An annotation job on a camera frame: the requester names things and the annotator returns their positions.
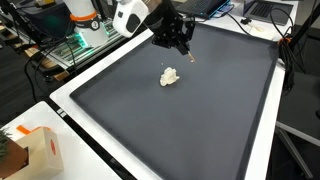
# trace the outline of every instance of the floor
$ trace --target floor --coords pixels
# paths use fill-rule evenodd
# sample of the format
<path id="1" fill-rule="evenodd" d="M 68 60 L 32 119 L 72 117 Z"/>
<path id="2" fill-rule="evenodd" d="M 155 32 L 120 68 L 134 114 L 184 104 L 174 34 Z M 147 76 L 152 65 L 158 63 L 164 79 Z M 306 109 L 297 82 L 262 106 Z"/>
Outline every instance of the floor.
<path id="1" fill-rule="evenodd" d="M 299 6 L 300 14 L 308 14 L 308 7 L 311 0 L 305 0 Z M 304 15 L 299 15 L 297 24 L 305 18 Z M 314 26 L 311 33 L 320 37 L 320 24 Z M 303 56 L 306 60 L 308 73 L 320 76 L 320 59 L 317 58 L 320 42 L 308 39 L 306 51 Z M 4 46 L 0 49 L 0 127 L 6 124 L 19 114 L 23 113 L 34 105 L 31 96 L 30 84 L 28 83 L 23 67 L 27 58 L 23 55 L 17 55 L 11 48 Z M 34 79 L 34 71 L 29 67 L 29 72 Z M 39 85 L 45 90 L 42 92 L 36 87 L 36 94 L 39 100 L 48 101 L 48 94 L 53 92 L 64 84 L 64 82 L 45 82 L 41 76 L 37 76 Z M 315 176 L 315 180 L 320 180 L 320 147 L 312 145 L 300 138 L 291 135 L 291 138 L 297 149 L 309 165 Z M 268 167 L 268 180 L 303 180 L 305 179 L 300 169 L 297 167 L 290 154 L 279 141 L 277 136 L 274 136 L 270 163 Z"/>

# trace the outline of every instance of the white table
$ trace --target white table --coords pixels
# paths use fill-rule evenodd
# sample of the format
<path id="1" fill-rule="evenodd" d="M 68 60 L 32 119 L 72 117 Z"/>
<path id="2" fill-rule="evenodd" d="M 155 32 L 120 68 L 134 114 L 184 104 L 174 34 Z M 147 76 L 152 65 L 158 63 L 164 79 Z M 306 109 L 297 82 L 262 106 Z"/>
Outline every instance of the white table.
<path id="1" fill-rule="evenodd" d="M 45 102 L 39 102 L 3 128 L 8 128 L 8 133 L 12 134 L 11 138 L 17 140 L 24 136 L 16 130 L 19 125 L 29 130 L 47 126 L 57 134 L 64 171 L 52 180 L 121 180 Z"/>
<path id="2" fill-rule="evenodd" d="M 291 17 L 295 20 L 298 2 L 288 2 L 294 5 Z M 241 17 L 241 6 L 235 2 L 235 9 L 231 13 L 238 21 L 243 19 Z M 253 21 L 255 25 L 271 29 L 272 24 Z M 212 19 L 205 24 L 216 26 L 219 28 L 228 29 L 243 33 L 237 24 L 228 16 L 219 19 Z M 290 26 L 279 27 L 282 32 Z M 50 95 L 50 98 L 56 102 L 71 118 L 73 118 L 85 131 L 87 131 L 100 145 L 107 150 L 117 161 L 119 161 L 130 173 L 137 179 L 160 179 L 151 169 L 144 165 L 137 157 L 129 152 L 123 145 L 121 145 L 114 137 L 98 125 L 88 114 L 86 114 L 72 99 L 69 97 L 70 93 L 77 89 L 79 86 L 87 82 L 89 79 L 97 75 L 99 72 L 107 68 L 109 65 L 124 56 L 130 50 L 138 46 L 140 43 L 149 38 L 152 33 L 147 30 L 130 42 L 126 43 L 112 54 L 108 55 L 97 64 L 78 75 L 72 81 L 68 82 L 60 89 L 56 90 Z M 246 179 L 247 180 L 262 180 L 266 177 L 268 161 L 271 151 L 273 133 L 277 118 L 277 112 L 280 102 L 282 91 L 282 84 L 284 79 L 284 70 L 280 65 L 276 66 L 273 78 L 270 84 L 269 92 L 260 119 L 260 124 L 257 130 L 256 138 L 252 148 L 250 161 L 247 167 Z"/>

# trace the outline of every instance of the black tray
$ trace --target black tray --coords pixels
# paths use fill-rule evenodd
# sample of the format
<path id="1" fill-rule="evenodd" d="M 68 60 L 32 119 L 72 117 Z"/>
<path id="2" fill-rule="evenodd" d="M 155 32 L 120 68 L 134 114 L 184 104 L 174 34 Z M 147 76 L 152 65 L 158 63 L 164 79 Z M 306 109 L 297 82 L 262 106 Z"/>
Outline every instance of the black tray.
<path id="1" fill-rule="evenodd" d="M 190 44 L 196 63 L 148 39 L 71 98 L 164 179 L 244 179 L 276 44 L 206 25 Z M 161 87 L 169 66 L 181 78 Z"/>

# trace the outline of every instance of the gray mat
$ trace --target gray mat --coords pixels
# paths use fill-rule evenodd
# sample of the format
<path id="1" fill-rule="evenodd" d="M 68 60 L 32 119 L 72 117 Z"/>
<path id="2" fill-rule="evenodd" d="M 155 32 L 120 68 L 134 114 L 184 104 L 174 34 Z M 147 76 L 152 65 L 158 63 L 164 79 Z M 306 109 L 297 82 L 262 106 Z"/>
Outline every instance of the gray mat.
<path id="1" fill-rule="evenodd" d="M 243 179 L 276 48 L 197 25 L 191 49 L 196 63 L 149 39 L 71 97 L 164 179 Z M 181 78 L 161 87 L 169 66 Z"/>

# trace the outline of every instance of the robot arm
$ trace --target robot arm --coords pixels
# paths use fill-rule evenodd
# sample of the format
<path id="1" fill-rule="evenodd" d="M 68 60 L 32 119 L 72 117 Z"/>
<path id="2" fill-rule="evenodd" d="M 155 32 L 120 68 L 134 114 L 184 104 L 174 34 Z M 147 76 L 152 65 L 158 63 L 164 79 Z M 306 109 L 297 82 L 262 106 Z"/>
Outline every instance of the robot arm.
<path id="1" fill-rule="evenodd" d="M 113 26 L 120 34 L 131 37 L 142 23 L 154 33 L 153 44 L 175 47 L 182 55 L 189 54 L 188 42 L 195 27 L 194 17 L 183 18 L 170 0 L 118 1 Z"/>

